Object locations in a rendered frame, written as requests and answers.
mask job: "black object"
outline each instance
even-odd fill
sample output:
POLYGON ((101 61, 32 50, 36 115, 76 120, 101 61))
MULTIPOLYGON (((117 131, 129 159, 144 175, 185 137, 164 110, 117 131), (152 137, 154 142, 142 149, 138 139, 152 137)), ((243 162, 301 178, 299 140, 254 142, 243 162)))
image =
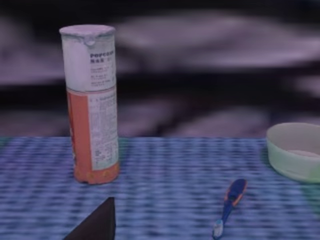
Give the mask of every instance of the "black object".
POLYGON ((109 197, 63 240, 114 240, 115 198, 109 197))

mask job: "toothbrush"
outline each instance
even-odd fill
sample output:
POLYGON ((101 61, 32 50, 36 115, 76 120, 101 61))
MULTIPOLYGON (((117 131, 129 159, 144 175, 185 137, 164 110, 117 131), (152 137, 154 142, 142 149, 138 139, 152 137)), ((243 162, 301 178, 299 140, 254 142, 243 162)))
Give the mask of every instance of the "toothbrush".
POLYGON ((235 180, 231 186, 228 188, 223 204, 222 218, 217 220, 213 225, 212 238, 213 240, 219 240, 223 236, 224 226, 226 221, 235 208, 238 202, 241 200, 245 190, 247 188, 247 180, 238 179, 235 180))

